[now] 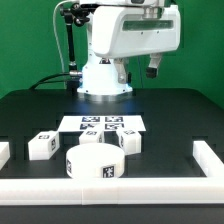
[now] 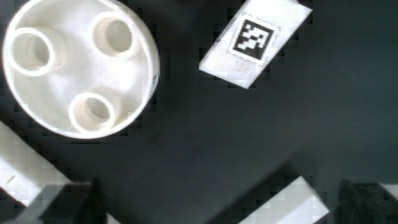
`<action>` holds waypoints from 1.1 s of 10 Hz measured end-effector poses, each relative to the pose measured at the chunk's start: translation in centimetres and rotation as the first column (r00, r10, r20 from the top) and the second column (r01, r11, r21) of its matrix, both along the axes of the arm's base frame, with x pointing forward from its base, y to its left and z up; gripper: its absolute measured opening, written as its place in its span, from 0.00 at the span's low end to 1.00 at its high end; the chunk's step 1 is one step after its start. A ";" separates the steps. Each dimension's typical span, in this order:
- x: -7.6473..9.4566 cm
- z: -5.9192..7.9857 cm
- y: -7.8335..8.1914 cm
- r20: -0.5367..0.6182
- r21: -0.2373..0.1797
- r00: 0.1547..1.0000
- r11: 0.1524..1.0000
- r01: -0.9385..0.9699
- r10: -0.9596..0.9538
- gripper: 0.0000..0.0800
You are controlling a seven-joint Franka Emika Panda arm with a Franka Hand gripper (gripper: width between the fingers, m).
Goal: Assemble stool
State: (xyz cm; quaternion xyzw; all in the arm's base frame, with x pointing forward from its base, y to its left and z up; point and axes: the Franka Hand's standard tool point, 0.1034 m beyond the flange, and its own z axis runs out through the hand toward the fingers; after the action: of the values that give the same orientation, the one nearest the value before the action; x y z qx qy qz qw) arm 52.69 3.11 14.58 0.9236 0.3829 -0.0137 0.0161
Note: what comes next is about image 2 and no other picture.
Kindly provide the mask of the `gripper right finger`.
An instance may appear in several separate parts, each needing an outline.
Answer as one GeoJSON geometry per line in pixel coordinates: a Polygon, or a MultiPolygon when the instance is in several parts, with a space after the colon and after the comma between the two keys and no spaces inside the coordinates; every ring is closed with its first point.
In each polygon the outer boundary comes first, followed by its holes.
{"type": "Polygon", "coordinates": [[[341,181],[334,223],[398,224],[398,199],[378,183],[341,181]]]}

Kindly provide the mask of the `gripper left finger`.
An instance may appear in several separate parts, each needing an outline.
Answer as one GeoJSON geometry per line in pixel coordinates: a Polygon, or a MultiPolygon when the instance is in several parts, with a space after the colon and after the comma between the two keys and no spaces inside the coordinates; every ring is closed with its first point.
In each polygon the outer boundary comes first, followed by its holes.
{"type": "Polygon", "coordinates": [[[107,224],[100,182],[48,185],[12,224],[107,224]]]}

